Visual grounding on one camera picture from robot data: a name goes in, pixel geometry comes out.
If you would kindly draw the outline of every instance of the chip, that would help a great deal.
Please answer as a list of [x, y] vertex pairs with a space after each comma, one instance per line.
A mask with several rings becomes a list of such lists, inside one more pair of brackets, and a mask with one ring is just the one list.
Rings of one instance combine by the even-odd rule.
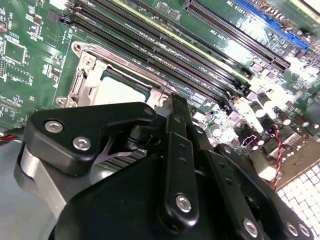
[[274, 79], [275, 78], [275, 74], [271, 71], [266, 75], [269, 79]]
[[55, 68], [55, 69], [53, 69], [52, 74], [53, 74], [54, 76], [56, 76], [56, 77], [60, 77], [61, 72], [60, 72], [60, 70], [58, 70], [58, 69]]
[[167, 7], [166, 5], [164, 5], [163, 3], [159, 2], [157, 5], [156, 5], [156, 8], [159, 9], [161, 12], [163, 13], [167, 13], [168, 10], [169, 10], [169, 7]]
[[170, 9], [168, 12], [169, 17], [173, 18], [174, 20], [178, 21], [181, 17], [180, 13]]
[[35, 24], [41, 25], [42, 24], [42, 18], [40, 16], [38, 16], [38, 15], [34, 15], [33, 22]]
[[254, 70], [256, 70], [257, 72], [261, 72], [262, 71], [262, 66], [260, 66], [259, 64], [257, 63], [254, 63], [252, 66], [251, 66]]
[[23, 64], [26, 56], [26, 49], [13, 41], [7, 40], [4, 43], [4, 55], [6, 58]]

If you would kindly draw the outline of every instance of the black plastic arm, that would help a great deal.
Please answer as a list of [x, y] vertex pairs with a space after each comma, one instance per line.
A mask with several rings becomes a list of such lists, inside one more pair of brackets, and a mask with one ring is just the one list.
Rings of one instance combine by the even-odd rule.
[[[117, 136], [133, 126], [151, 125], [156, 112], [142, 102], [63, 108], [35, 112], [27, 122], [24, 142], [29, 152], [67, 175], [87, 173], [98, 155], [113, 145]], [[48, 121], [62, 124], [63, 130], [46, 130]], [[90, 141], [90, 148], [73, 145], [77, 137]]]

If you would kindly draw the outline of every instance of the surface-mount component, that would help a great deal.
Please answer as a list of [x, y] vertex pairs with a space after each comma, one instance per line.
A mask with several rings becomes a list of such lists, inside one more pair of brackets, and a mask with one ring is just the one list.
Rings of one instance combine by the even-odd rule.
[[291, 119], [287, 116], [287, 114], [284, 111], [278, 112], [277, 117], [281, 120], [283, 125], [289, 125], [291, 123]]
[[252, 108], [252, 110], [257, 118], [261, 118], [266, 114], [265, 110], [262, 108], [262, 106], [257, 101], [253, 101], [250, 104], [250, 107]]
[[258, 100], [260, 101], [263, 108], [265, 108], [266, 110], [271, 110], [274, 107], [273, 102], [265, 93], [259, 94]]
[[216, 138], [222, 134], [219, 125], [215, 124], [215, 123], [210, 126], [210, 132], [211, 132], [212, 136], [214, 136]]
[[305, 119], [301, 114], [297, 114], [294, 116], [294, 120], [301, 126], [301, 127], [308, 127], [309, 121]]

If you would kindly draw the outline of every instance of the integrated circuit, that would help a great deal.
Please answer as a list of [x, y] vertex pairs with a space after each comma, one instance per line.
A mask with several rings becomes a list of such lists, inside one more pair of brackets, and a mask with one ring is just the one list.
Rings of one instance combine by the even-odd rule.
[[35, 24], [41, 25], [42, 24], [42, 17], [39, 15], [34, 15], [33, 22]]
[[166, 14], [169, 11], [169, 7], [164, 5], [162, 2], [158, 2], [156, 8], [160, 10], [160, 12]]
[[168, 12], [168, 16], [173, 18], [174, 20], [178, 21], [181, 17], [180, 13], [176, 12], [175, 10], [170, 9]]
[[26, 57], [26, 48], [10, 40], [4, 42], [3, 54], [7, 59], [23, 64]]

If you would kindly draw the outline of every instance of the screw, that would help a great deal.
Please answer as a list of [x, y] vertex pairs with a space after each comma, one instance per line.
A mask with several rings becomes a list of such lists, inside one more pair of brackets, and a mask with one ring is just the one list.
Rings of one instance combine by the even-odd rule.
[[90, 57], [84, 57], [82, 62], [84, 63], [84, 65], [86, 66], [91, 66], [94, 64], [94, 61], [90, 58]]
[[81, 50], [81, 46], [79, 44], [76, 44], [73, 46], [73, 49], [76, 51], [76, 52], [79, 52]]
[[243, 219], [244, 229], [254, 238], [258, 237], [258, 229], [248, 218]]
[[189, 213], [192, 209], [191, 202], [186, 196], [183, 196], [183, 195], [176, 196], [175, 203], [178, 206], [178, 208], [184, 213]]
[[153, 111], [151, 111], [150, 108], [145, 108], [145, 109], [144, 109], [144, 112], [145, 112], [146, 114], [149, 114], [149, 115], [154, 114]]
[[180, 118], [179, 118], [179, 117], [177, 117], [177, 116], [175, 116], [175, 117], [174, 117], [174, 120], [176, 120], [178, 123], [181, 123]]
[[225, 152], [226, 152], [227, 154], [230, 154], [230, 153], [231, 153], [230, 148], [228, 148], [227, 146], [224, 146], [223, 149], [225, 150]]
[[298, 224], [299, 225], [299, 228], [301, 230], [301, 232], [306, 235], [307, 237], [310, 237], [310, 232], [309, 230], [304, 226], [302, 225], [301, 223]]
[[286, 228], [289, 230], [289, 232], [293, 235], [293, 236], [298, 236], [298, 231], [297, 229], [290, 223], [290, 222], [286, 222], [285, 223]]
[[91, 148], [91, 143], [88, 138], [84, 136], [78, 136], [72, 141], [73, 146], [81, 151], [87, 151]]
[[196, 131], [198, 132], [198, 133], [200, 133], [200, 134], [202, 134], [204, 131], [200, 128], [200, 127], [196, 127]]
[[57, 134], [64, 129], [64, 126], [58, 121], [51, 120], [44, 124], [44, 128], [50, 133]]

